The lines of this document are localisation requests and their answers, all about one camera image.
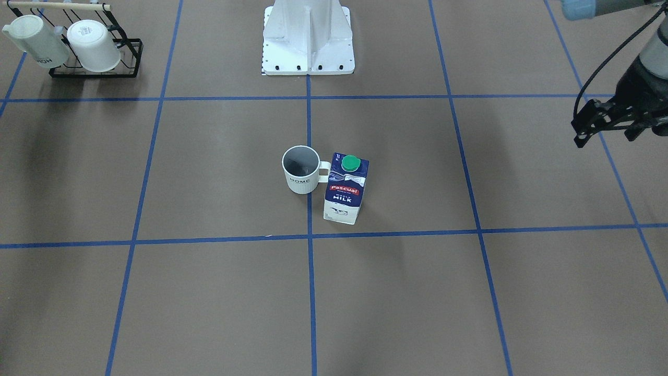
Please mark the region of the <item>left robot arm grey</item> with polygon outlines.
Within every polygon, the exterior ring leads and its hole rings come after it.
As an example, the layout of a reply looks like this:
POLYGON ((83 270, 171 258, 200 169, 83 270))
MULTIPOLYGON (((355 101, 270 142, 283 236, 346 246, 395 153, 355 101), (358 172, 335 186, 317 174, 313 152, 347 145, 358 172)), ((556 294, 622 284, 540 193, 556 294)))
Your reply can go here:
POLYGON ((646 130, 666 136, 667 114, 667 40, 666 1, 562 1, 563 16, 569 21, 611 19, 620 27, 621 13, 653 7, 653 14, 640 24, 583 82, 572 112, 574 143, 584 147, 595 135, 622 131, 630 142, 646 130), (608 100, 582 99, 603 68, 636 37, 654 25, 649 40, 616 83, 608 100))

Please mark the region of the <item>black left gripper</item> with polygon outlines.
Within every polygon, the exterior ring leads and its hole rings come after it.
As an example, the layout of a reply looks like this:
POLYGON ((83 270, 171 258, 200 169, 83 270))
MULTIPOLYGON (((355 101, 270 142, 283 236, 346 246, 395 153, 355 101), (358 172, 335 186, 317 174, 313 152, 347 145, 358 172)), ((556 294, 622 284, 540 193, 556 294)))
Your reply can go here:
POLYGON ((592 136, 604 131, 613 131, 621 122, 631 122, 624 135, 629 142, 641 133, 667 131, 666 125, 666 79, 650 72, 637 57, 616 84, 611 100, 589 100, 571 121, 576 136, 574 143, 583 148, 592 136), (611 119, 606 117, 613 109, 611 119))

